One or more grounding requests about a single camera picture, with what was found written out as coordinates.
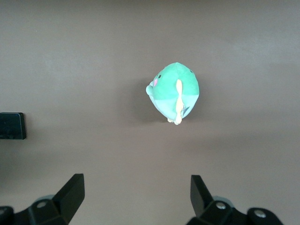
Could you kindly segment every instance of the black box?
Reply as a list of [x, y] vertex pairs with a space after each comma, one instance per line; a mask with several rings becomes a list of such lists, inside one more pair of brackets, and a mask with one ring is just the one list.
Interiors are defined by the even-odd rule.
[[25, 121], [21, 112], [0, 113], [0, 139], [25, 139]]

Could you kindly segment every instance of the yellow tail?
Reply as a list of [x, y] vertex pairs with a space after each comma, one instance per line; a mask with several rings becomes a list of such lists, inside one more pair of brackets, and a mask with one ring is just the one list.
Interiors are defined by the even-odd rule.
[[179, 96], [178, 96], [178, 99], [176, 102], [177, 116], [176, 116], [175, 124], [178, 125], [182, 121], [181, 111], [183, 110], [183, 101], [182, 101], [182, 97], [181, 97], [182, 96], [182, 82], [179, 79], [176, 82], [176, 90], [177, 90]]

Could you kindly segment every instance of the plush toy fin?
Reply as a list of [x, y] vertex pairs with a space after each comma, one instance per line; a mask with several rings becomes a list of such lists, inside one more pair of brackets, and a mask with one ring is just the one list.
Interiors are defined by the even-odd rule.
[[183, 101], [182, 101], [182, 82], [180, 79], [177, 80], [176, 82], [176, 90], [178, 92], [178, 99], [176, 102], [176, 120], [175, 120], [175, 124], [178, 125], [181, 123], [182, 121], [182, 117], [181, 117], [181, 111], [183, 110]]
[[149, 96], [153, 96], [153, 81], [146, 87], [146, 92]]

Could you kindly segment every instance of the plush toy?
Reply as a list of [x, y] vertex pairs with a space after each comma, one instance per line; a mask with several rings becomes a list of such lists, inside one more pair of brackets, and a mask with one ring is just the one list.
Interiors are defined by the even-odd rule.
[[191, 112], [200, 94], [195, 74], [178, 62], [160, 71], [146, 92], [157, 110], [176, 125]]

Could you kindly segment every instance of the black object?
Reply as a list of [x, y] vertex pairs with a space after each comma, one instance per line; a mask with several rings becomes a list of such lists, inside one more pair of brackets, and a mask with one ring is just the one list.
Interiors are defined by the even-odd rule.
[[196, 214], [187, 225], [283, 225], [269, 210], [251, 208], [247, 215], [223, 201], [214, 201], [202, 178], [191, 177], [191, 202]]
[[0, 113], [0, 139], [25, 139], [24, 114], [21, 112]]
[[1, 206], [0, 225], [68, 225], [83, 200], [83, 174], [74, 174], [52, 199], [39, 200], [16, 214], [12, 207]]

